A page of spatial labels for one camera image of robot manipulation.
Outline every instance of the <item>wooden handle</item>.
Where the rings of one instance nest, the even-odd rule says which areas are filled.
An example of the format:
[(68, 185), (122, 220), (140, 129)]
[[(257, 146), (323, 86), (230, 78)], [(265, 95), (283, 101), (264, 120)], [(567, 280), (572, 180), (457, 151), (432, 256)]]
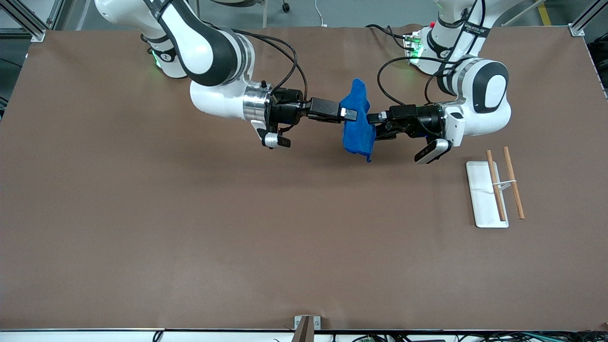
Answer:
[(492, 188), (494, 188), (494, 198), (496, 199), (496, 206), (498, 206), (498, 216), (500, 221), (506, 221), (505, 208), (502, 205), (502, 197), (500, 197), (500, 190), (498, 188), (498, 177), (496, 177), (496, 170), (494, 169), (494, 159), (492, 159), (492, 151), (486, 151), (486, 157), (488, 158), (488, 166), (490, 168), (490, 177), (492, 178)]
[[(514, 181), (515, 173), (513, 172), (513, 165), (511, 164), (511, 155), (509, 154), (509, 148), (507, 146), (504, 146), (502, 148), (502, 150), (503, 150), (503, 152), (505, 152), (506, 171), (509, 174), (509, 180)], [(526, 217), (523, 215), (522, 200), (521, 200), (521, 198), (519, 198), (519, 188), (517, 188), (517, 182), (516, 181), (512, 182), (511, 187), (513, 188), (513, 196), (515, 197), (515, 205), (517, 207), (517, 216), (519, 216), (520, 220), (523, 220)]]

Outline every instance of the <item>blue cloth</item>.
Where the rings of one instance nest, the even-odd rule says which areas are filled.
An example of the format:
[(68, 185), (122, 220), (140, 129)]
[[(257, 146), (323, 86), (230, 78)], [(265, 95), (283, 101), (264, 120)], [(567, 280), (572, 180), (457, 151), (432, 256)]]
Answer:
[(367, 111), (370, 102), (367, 100), (367, 90), (362, 80), (354, 79), (350, 94), (340, 101), (340, 105), (348, 110), (357, 111), (357, 121), (345, 121), (342, 144), (346, 151), (364, 155), (371, 162), (371, 151), (376, 140), (376, 127), (367, 122)]

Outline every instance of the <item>gray floor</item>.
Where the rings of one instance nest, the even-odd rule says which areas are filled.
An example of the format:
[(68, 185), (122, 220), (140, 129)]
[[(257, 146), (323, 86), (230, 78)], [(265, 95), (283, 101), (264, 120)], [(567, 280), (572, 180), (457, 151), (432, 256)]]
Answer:
[[(314, 0), (288, 0), (289, 13), (283, 13), (282, 0), (268, 0), (268, 26), (319, 26), (320, 19)], [(547, 11), (553, 25), (565, 25), (578, 16), (590, 0), (548, 0)], [(328, 27), (363, 27), (367, 24), (381, 26), (403, 26), (409, 23), (428, 24), (437, 17), (437, 9), (430, 0), (317, 0), (319, 10)], [(505, 13), (497, 24), (504, 23), (519, 13), (534, 0), (526, 0)], [(200, 0), (201, 18), (219, 26), (237, 29), (259, 29), (263, 9), (260, 5), (246, 8), (226, 7), (208, 0)], [(586, 29), (590, 37), (598, 37), (608, 31), (608, 10), (603, 18), (594, 21)], [(66, 8), (63, 30), (117, 30), (119, 27), (103, 19), (93, 0), (73, 0)], [(539, 26), (541, 17), (537, 10), (531, 11), (514, 25)], [(0, 39), (0, 58), (23, 63), (30, 43), (28, 40)], [(19, 75), (19, 68), (0, 61), (0, 96), (9, 99)]]

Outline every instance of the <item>brown table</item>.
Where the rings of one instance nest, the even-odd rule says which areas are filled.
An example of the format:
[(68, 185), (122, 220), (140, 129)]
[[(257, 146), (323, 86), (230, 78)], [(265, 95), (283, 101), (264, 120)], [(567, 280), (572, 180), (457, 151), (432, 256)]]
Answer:
[[(292, 42), (312, 96), (401, 52), (369, 29), (269, 29)], [(255, 79), (289, 61), (256, 43)], [(293, 148), (200, 113), (137, 32), (48, 32), (0, 124), (0, 327), (605, 329), (608, 103), (565, 27), (494, 29), (513, 118), (428, 166), (424, 141), (346, 153), (341, 126), (306, 120)], [(426, 77), (385, 71), (424, 103)], [(293, 77), (287, 84), (301, 87)], [(432, 91), (434, 99), (446, 99)], [(508, 145), (527, 219), (474, 226), (465, 162)]]

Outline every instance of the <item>black bag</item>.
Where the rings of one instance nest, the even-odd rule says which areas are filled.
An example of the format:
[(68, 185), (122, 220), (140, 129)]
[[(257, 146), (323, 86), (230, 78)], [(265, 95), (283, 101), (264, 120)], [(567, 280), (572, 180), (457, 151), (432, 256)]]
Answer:
[(608, 33), (587, 44), (587, 47), (604, 88), (608, 88)]

